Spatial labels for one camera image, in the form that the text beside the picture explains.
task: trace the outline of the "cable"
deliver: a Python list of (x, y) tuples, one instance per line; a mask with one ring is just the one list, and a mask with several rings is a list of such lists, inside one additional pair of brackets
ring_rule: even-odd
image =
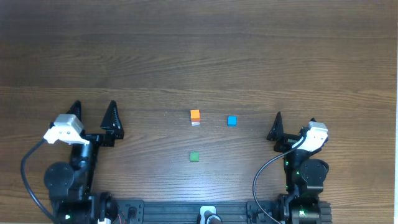
[(24, 156), (24, 158), (21, 160), (21, 177), (22, 177), (22, 181), (24, 182), (25, 188), (27, 190), (27, 192), (29, 193), (29, 195), (32, 197), (33, 201), (37, 204), (37, 206), (39, 206), (39, 208), (41, 209), (41, 211), (49, 218), (51, 219), (51, 221), (53, 221), (54, 223), (59, 223), (59, 221), (39, 202), (38, 198), (36, 197), (36, 195), (33, 193), (32, 189), (30, 188), (27, 179), (26, 179), (26, 175), (25, 175), (25, 163), (26, 160), (29, 158), (30, 155), (32, 155), (32, 153), (34, 151), (36, 151), (36, 149), (38, 149), (43, 143), (45, 142), (45, 139), (42, 139), (41, 141), (39, 141), (39, 143), (37, 143), (29, 152), (27, 152), (27, 154)]
[(278, 220), (276, 220), (274, 217), (272, 217), (270, 214), (268, 214), (268, 213), (261, 207), (261, 205), (260, 205), (260, 203), (259, 203), (259, 201), (258, 201), (258, 199), (257, 199), (257, 195), (256, 195), (256, 182), (257, 182), (257, 179), (259, 178), (261, 172), (262, 172), (269, 164), (271, 164), (271, 163), (274, 162), (275, 160), (281, 158), (282, 156), (285, 156), (286, 154), (289, 154), (289, 153), (295, 151), (296, 149), (298, 149), (298, 148), (304, 143), (304, 141), (305, 141), (305, 137), (302, 137), (298, 142), (296, 142), (296, 143), (292, 146), (292, 149), (291, 149), (291, 150), (289, 150), (289, 151), (287, 151), (287, 152), (285, 152), (285, 153), (282, 153), (281, 155), (275, 156), (275, 157), (272, 158), (270, 161), (266, 162), (266, 163), (259, 169), (259, 171), (257, 172), (257, 174), (256, 174), (256, 176), (255, 176), (255, 178), (254, 178), (254, 180), (253, 180), (253, 197), (254, 197), (254, 200), (256, 201), (257, 206), (258, 206), (258, 207), (260, 208), (260, 210), (261, 210), (262, 212), (264, 212), (264, 214), (266, 214), (272, 221), (274, 221), (274, 222), (276, 222), (276, 223), (278, 223), (278, 224), (281, 224), (281, 222), (279, 222)]

